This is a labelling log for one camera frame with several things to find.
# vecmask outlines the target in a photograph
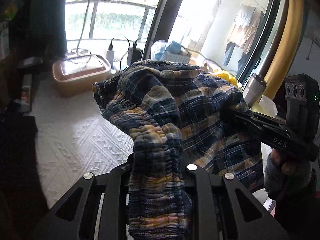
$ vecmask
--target power adapter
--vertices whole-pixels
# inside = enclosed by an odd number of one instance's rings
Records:
[[[132,48],[129,48],[128,57],[127,57],[127,65],[131,66],[133,63],[142,59],[143,50],[137,49],[137,41],[134,42]]]

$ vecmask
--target plaid shirt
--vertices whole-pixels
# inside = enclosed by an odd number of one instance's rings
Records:
[[[220,119],[249,112],[242,93],[198,66],[142,61],[93,85],[102,116],[134,141],[129,232],[135,239],[185,239],[191,205],[181,158],[208,172],[231,172],[251,191],[263,187],[260,143]]]

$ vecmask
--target laundry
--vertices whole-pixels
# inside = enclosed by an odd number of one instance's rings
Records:
[[[261,11],[256,9],[248,26],[243,27],[234,23],[228,35],[227,42],[235,43],[239,48],[243,49],[245,54],[248,54],[260,22],[260,16]]]
[[[256,44],[258,42],[258,39],[260,38],[259,35],[257,35],[257,33],[261,33],[262,32],[262,28],[264,26],[264,22],[263,22],[263,19],[265,17],[265,14],[263,12],[261,12],[260,14],[260,20],[259,20],[259,25],[257,27],[257,30],[254,34],[254,37],[252,38],[252,43],[250,45],[250,49],[248,51],[248,53],[242,53],[239,61],[238,61],[238,70],[237,70],[237,78],[239,78],[238,75],[240,75],[242,73],[242,71],[244,70],[248,60],[249,60],[249,56],[251,55],[251,53],[253,52],[253,49],[252,48],[252,44]],[[258,59],[254,64],[253,64],[253,68],[255,69],[260,63],[260,60]]]
[[[241,4],[240,10],[235,18],[235,23],[242,27],[249,26],[255,7]]]
[[[223,60],[223,65],[224,66],[228,66],[229,64],[229,61],[231,59],[231,56],[232,56],[232,53],[233,53],[233,50],[235,49],[235,47],[238,48],[238,45],[236,45],[235,43],[233,42],[229,42],[226,46],[226,52],[224,54],[224,60]]]
[[[260,143],[220,119],[249,111],[242,93],[198,66],[146,60],[93,85],[102,116],[133,138],[129,233],[134,239],[185,239],[191,214],[182,163],[231,172],[263,188]]]

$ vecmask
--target hand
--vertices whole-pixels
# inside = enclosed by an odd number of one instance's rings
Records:
[[[270,198],[279,200],[306,187],[311,179],[311,163],[288,159],[276,149],[268,156],[265,188]]]

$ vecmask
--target railing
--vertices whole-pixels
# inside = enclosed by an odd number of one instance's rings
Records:
[[[82,1],[73,1],[73,2],[67,2],[66,5],[68,4],[76,4],[76,3],[88,3],[88,0],[82,0]],[[138,37],[137,40],[140,42],[145,42],[145,41],[141,41],[142,38],[142,33],[143,33],[143,29],[144,26],[146,24],[146,20],[148,17],[148,13],[150,9],[156,9],[155,7],[149,6],[149,5],[144,5],[144,4],[140,4],[140,3],[134,3],[134,2],[127,2],[127,1],[116,1],[116,0],[91,0],[90,3],[93,3],[93,11],[92,11],[92,17],[91,17],[91,22],[90,22],[90,30],[89,30],[89,38],[88,39],[83,39],[83,40],[98,40],[98,41],[104,41],[104,40],[111,40],[112,38],[109,39],[101,39],[101,38],[93,38],[93,30],[94,30],[94,24],[95,24],[95,20],[96,20],[96,16],[97,16],[97,8],[98,8],[98,4],[99,3],[117,3],[117,4],[127,4],[127,5],[134,5],[134,6],[138,6],[138,7],[143,7],[145,8],[144,10],[144,14],[142,17],[142,22],[139,28],[139,33],[138,33]],[[126,41],[125,39],[114,39],[114,41]]]

